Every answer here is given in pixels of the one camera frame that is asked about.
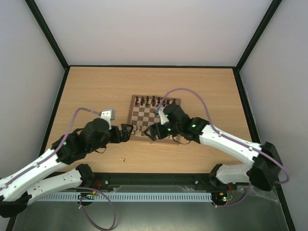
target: chessboard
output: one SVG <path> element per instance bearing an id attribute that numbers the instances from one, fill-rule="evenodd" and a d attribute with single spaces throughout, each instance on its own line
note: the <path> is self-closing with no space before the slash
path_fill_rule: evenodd
<path id="1" fill-rule="evenodd" d="M 144 131 L 152 124 L 160 122 L 158 115 L 155 115 L 154 109 L 160 104 L 163 97 L 156 95 L 133 95 L 131 97 L 129 115 L 128 115 L 128 124 L 134 126 L 134 129 L 131 133 L 131 141 L 145 141 L 150 143 L 167 143 L 178 145 L 180 141 L 180 135 L 174 137 L 177 141 L 175 142 L 172 139 L 172 136 L 167 136 L 164 139 L 157 139 L 152 141 L 149 137 L 144 134 Z M 180 99 L 177 98 L 166 98 L 162 103 L 162 106 L 167 106 L 170 103 L 176 103 L 180 105 Z"/>

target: white arm segment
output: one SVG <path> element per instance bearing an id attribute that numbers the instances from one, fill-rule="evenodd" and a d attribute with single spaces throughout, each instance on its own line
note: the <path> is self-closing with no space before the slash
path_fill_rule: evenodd
<path id="1" fill-rule="evenodd" d="M 261 150 L 262 148 L 260 147 L 261 145 L 259 143 L 252 143 L 249 141 L 242 140 L 238 137 L 235 137 L 231 134 L 228 134 L 220 129 L 223 134 L 226 136 L 232 137 L 235 140 L 238 140 L 240 142 L 243 142 L 247 144 L 248 146 L 251 146 L 255 149 Z M 242 161 L 248 169 L 252 167 L 254 164 L 253 157 L 258 156 L 259 153 L 255 151 L 250 151 L 248 148 L 245 148 L 237 143 L 234 143 L 222 136 L 219 136 L 210 125 L 206 125 L 203 130 L 203 134 L 199 136 L 200 143 L 205 144 L 205 145 L 210 145 L 214 148 L 220 149 L 223 152 L 226 152 L 227 154 L 230 154 L 237 158 L 238 160 Z"/>
<path id="2" fill-rule="evenodd" d="M 41 165 L 38 165 L 38 162 L 45 159 L 47 156 L 52 154 L 54 150 L 49 148 L 43 155 L 41 155 L 38 159 L 24 167 L 23 169 L 19 170 L 18 172 L 0 179 L 0 186 L 4 187 L 2 191 L 0 191 L 0 196 L 4 197 L 4 201 L 15 201 L 20 198 L 27 189 L 29 189 L 32 185 L 37 183 L 39 180 L 47 177 L 51 173 L 55 172 L 58 169 L 61 169 L 67 164 L 62 162 L 57 162 L 58 155 L 53 155 L 50 159 L 44 162 Z M 14 176 L 18 175 L 19 173 L 23 172 L 24 170 L 28 169 L 31 166 L 35 166 L 32 170 L 28 171 L 24 175 L 20 176 L 16 179 L 12 184 L 6 185 L 6 183 L 12 179 Z"/>
<path id="3" fill-rule="evenodd" d="M 249 169 L 250 168 L 243 164 L 222 165 L 216 173 L 216 178 L 224 184 L 232 182 L 249 183 L 249 177 L 246 174 Z"/>
<path id="4" fill-rule="evenodd" d="M 39 181 L 27 191 L 28 195 L 32 195 L 32 198 L 28 201 L 28 205 L 48 194 L 78 187 L 82 183 L 80 178 L 81 174 L 79 171 L 73 169 L 59 176 Z"/>

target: white cable tray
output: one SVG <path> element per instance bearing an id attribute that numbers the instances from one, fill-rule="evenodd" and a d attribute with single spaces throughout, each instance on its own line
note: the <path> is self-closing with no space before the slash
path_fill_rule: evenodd
<path id="1" fill-rule="evenodd" d="M 80 192 L 57 192 L 42 197 L 38 201 L 53 201 L 53 202 L 79 202 Z M 112 202 L 212 202 L 211 193 L 205 192 L 104 192 Z M 83 201 L 91 202 L 107 202 L 107 199 L 101 194 L 98 196 L 88 196 Z"/>

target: cable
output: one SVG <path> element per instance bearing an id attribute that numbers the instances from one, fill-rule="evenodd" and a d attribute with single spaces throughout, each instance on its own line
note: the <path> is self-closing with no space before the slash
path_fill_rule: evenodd
<path id="1" fill-rule="evenodd" d="M 67 132 L 66 132 L 66 134 L 63 136 L 62 140 L 60 141 L 59 146 L 58 146 L 49 156 L 47 156 L 45 159 L 43 159 L 43 160 L 41 160 L 41 161 L 38 161 L 38 162 L 36 163 L 36 165 L 33 165 L 33 166 L 31 166 L 31 167 L 25 169 L 24 171 L 22 171 L 21 173 L 17 174 L 17 175 L 16 175 L 15 177 L 13 177 L 12 179 L 10 179 L 7 183 L 5 183 L 5 185 L 4 185 L 3 187 L 0 187 L 0 192 L 1 192 L 5 187 L 7 187 L 8 185 L 12 184 L 16 179 L 18 179 L 18 178 L 21 177 L 22 175 L 26 174 L 27 172 L 31 171 L 32 169 L 36 168 L 37 166 L 39 166 L 39 165 L 43 164 L 44 162 L 46 162 L 47 160 L 49 160 L 51 157 L 53 157 L 53 156 L 60 150 L 60 148 L 62 147 L 63 143 L 66 141 L 66 138 L 67 138 L 69 132 L 72 130 L 72 127 L 73 127 L 73 124 L 74 124 L 74 121 L 75 121 L 75 119 L 76 119 L 76 117 L 77 117 L 78 112 L 81 111 L 81 110 L 84 110 L 84 111 L 87 111 L 87 112 L 91 112 L 91 113 L 97 114 L 97 115 L 99 115 L 99 116 L 101 115 L 100 112 L 96 112 L 96 111 L 93 111 L 93 110 L 90 110 L 90 109 L 87 109 L 87 108 L 84 108 L 84 107 L 78 108 L 78 109 L 75 111 L 75 113 L 74 113 L 74 115 L 73 115 L 73 118 L 72 118 L 72 120 L 71 120 L 71 122 L 70 122 L 70 125 L 69 125 L 69 127 L 68 127 L 68 129 L 67 129 Z"/>
<path id="2" fill-rule="evenodd" d="M 95 224 L 95 223 L 93 222 L 93 220 L 91 220 L 91 218 L 88 216 L 86 210 L 84 209 L 83 205 L 81 204 L 81 202 L 82 202 L 82 200 L 84 199 L 84 197 L 82 197 L 82 198 L 80 199 L 80 201 L 79 201 L 79 205 L 80 205 L 79 208 L 82 209 L 82 211 L 83 211 L 83 213 L 86 215 L 86 218 L 88 219 L 88 221 L 89 221 L 89 222 L 91 223 L 91 225 L 93 225 L 95 228 L 97 228 L 98 230 L 101 230 L 101 231 L 109 231 L 109 230 L 112 230 L 112 229 L 115 227 L 115 224 L 116 224 L 116 221 L 115 221 L 115 220 L 116 220 L 116 209 L 115 209 L 115 207 L 114 207 L 112 201 L 109 199 L 109 197 L 106 196 L 106 194 L 104 194 L 103 192 L 101 192 L 101 191 L 99 191 L 99 190 L 97 190 L 97 189 L 84 188 L 84 187 L 77 187 L 76 189 L 83 189 L 83 190 L 95 191 L 95 192 L 101 194 L 103 197 L 105 197 L 105 198 L 107 199 L 107 201 L 109 202 L 109 204 L 110 204 L 110 206 L 111 206 L 111 208 L 112 208 L 112 212 L 113 212 L 113 215 L 114 215 L 114 221 L 113 221 L 112 225 L 110 226 L 110 228 L 107 228 L 107 229 L 102 228 L 102 227 L 98 226 L 97 224 Z"/>
<path id="3" fill-rule="evenodd" d="M 274 158 L 270 157 L 269 155 L 267 155 L 267 154 L 264 153 L 263 151 L 260 151 L 260 150 L 254 148 L 254 147 L 250 147 L 249 145 L 247 145 L 247 144 L 245 144 L 245 143 L 242 143 L 242 142 L 240 142 L 240 141 L 238 141 L 238 140 L 236 140 L 236 139 L 234 139 L 234 138 L 232 138 L 232 137 L 229 137 L 229 136 L 226 136 L 226 135 L 223 134 L 223 133 L 220 133 L 220 132 L 217 130 L 217 128 L 214 126 L 214 124 L 213 124 L 212 118 L 211 118 L 211 116 L 210 116 L 210 112 L 209 112 L 208 107 L 206 106 L 204 100 L 201 98 L 200 95 L 198 95 L 198 94 L 197 94 L 196 92 L 194 92 L 193 90 L 190 90 L 190 89 L 188 89 L 188 88 L 175 88 L 175 89 L 173 89 L 173 90 L 168 91 L 167 94 L 163 97 L 162 101 L 165 100 L 166 97 L 167 97 L 170 93 L 172 93 L 172 92 L 174 92 L 174 91 L 178 91 L 178 90 L 189 91 L 190 93 L 194 94 L 194 95 L 201 101 L 201 103 L 202 103 L 202 105 L 203 105 L 203 107 L 204 107 L 204 109 L 205 109 L 205 112 L 206 112 L 206 115 L 207 115 L 207 119 L 208 119 L 208 121 L 210 122 L 210 126 L 212 127 L 212 129 L 213 129 L 217 134 L 219 134 L 220 136 L 222 136 L 222 137 L 224 137 L 224 138 L 226 138 L 226 139 L 228 139 L 228 140 L 230 140 L 230 141 L 232 141 L 232 142 L 234 142 L 234 143 L 236 143 L 236 144 L 239 144 L 239 145 L 241 145 L 241 146 L 243 146 L 243 147 L 245 147 L 245 148 L 250 148 L 251 150 L 253 150 L 253 151 L 255 151 L 255 152 L 261 154 L 262 156 L 264 156 L 264 157 L 266 157 L 267 159 L 269 159 L 270 161 L 272 161 L 275 165 L 277 165 L 277 166 L 285 173 L 286 179 L 283 180 L 283 181 L 277 181 L 276 183 L 283 184 L 283 183 L 287 183 L 287 182 L 290 180 L 290 175 L 289 175 L 288 171 L 287 171 L 286 168 L 285 168 L 284 166 L 282 166 L 277 160 L 275 160 Z M 160 104 L 158 105 L 158 109 L 161 108 L 162 101 L 161 101 Z"/>
<path id="4" fill-rule="evenodd" d="M 103 154 L 104 152 L 106 152 L 106 150 L 107 150 L 107 147 L 105 147 L 105 150 L 101 153 L 101 152 L 99 152 L 99 151 L 97 151 L 97 150 L 95 150 L 95 152 L 96 153 L 100 153 L 100 154 Z"/>
<path id="5" fill-rule="evenodd" d="M 246 189 L 245 195 L 244 195 L 239 201 L 235 202 L 234 204 L 231 204 L 231 205 L 217 205 L 217 204 L 215 204 L 214 201 L 212 201 L 212 204 L 215 205 L 215 208 L 216 208 L 216 207 L 224 208 L 224 207 L 231 207 L 231 206 L 234 206 L 234 205 L 238 205 L 238 204 L 240 204 L 241 202 L 243 202 L 243 201 L 245 200 L 245 198 L 246 198 L 246 197 L 248 196 L 248 194 L 249 194 L 249 191 L 250 191 L 250 184 L 248 185 L 248 187 L 247 187 L 247 189 Z"/>
<path id="6" fill-rule="evenodd" d="M 172 137 L 172 139 L 173 139 L 176 143 L 183 144 L 183 145 L 189 144 L 189 143 L 191 142 L 191 141 L 188 141 L 188 143 L 181 143 L 181 142 L 178 142 L 174 137 Z"/>

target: white wall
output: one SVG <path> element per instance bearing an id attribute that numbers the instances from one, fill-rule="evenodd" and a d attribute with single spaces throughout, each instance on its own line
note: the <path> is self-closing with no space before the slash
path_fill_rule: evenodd
<path id="1" fill-rule="evenodd" d="M 297 231 L 308 228 L 307 9 L 306 0 L 282 1 L 241 71 L 261 139 L 291 174 L 282 188 Z"/>
<path id="2" fill-rule="evenodd" d="M 69 64 L 236 65 L 271 0 L 36 0 Z"/>
<path id="3" fill-rule="evenodd" d="M 1 178 L 38 156 L 64 71 L 25 1 L 1 0 L 0 23 Z"/>

